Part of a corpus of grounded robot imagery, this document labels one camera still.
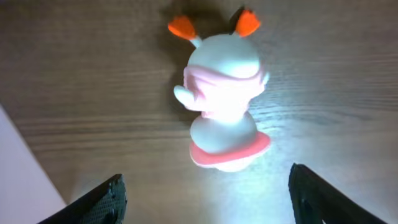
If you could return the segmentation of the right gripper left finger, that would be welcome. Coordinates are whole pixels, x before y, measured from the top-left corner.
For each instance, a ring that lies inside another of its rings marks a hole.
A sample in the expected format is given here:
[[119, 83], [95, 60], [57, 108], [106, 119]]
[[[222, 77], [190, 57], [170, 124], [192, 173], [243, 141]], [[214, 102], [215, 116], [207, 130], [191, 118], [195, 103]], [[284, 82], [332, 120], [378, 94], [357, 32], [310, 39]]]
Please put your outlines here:
[[122, 224], [126, 207], [124, 176], [116, 174], [39, 224]]

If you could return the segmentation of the pink white bunny figurine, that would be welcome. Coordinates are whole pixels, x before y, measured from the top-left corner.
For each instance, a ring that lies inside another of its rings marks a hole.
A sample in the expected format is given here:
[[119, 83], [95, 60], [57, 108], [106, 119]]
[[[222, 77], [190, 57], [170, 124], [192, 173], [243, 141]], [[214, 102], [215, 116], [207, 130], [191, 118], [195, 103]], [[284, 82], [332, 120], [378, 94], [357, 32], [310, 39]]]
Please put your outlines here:
[[201, 39], [187, 16], [168, 24], [174, 35], [195, 50], [183, 70], [183, 85], [174, 96], [199, 112], [190, 126], [190, 156], [199, 167], [237, 172], [262, 156], [271, 143], [249, 113], [250, 101], [266, 89], [269, 73], [257, 49], [247, 40], [260, 27], [254, 12], [243, 9], [230, 34]]

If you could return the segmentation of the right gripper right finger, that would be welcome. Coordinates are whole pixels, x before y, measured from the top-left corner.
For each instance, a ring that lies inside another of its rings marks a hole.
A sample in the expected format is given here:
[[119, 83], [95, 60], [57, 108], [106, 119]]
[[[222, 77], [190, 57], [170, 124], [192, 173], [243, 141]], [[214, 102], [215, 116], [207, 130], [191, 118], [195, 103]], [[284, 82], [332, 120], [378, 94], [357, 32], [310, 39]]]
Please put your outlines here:
[[289, 192], [296, 224], [386, 224], [303, 164], [293, 164]]

